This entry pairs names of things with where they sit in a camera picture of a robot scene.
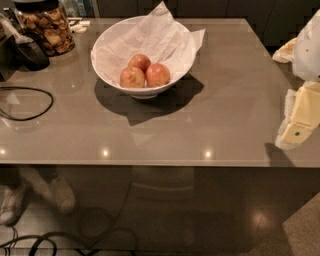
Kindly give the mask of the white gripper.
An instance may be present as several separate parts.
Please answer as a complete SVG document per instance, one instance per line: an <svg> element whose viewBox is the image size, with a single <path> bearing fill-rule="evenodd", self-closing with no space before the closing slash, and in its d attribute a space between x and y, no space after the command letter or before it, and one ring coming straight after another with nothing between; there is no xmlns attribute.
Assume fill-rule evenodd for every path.
<svg viewBox="0 0 320 256"><path fill-rule="evenodd" d="M287 91L284 120L275 140L278 148L291 150L303 144L320 125L320 9L297 39L281 46L272 59L279 63L292 61L293 74L306 81L297 91Z"/></svg>

